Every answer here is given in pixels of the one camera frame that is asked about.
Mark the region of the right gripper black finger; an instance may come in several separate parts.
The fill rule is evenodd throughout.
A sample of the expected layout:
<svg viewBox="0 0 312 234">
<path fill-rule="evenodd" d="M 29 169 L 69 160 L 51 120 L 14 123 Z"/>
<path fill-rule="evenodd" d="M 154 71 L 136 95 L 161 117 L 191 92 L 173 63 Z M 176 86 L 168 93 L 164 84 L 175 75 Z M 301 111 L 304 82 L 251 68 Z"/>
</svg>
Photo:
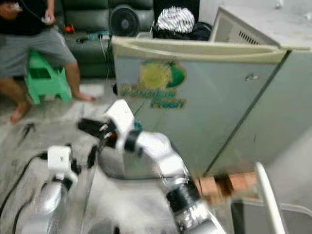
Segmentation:
<svg viewBox="0 0 312 234">
<path fill-rule="evenodd" d="M 108 123 L 86 118 L 78 121 L 78 129 L 98 139 L 105 138 L 109 133 Z"/>
</svg>

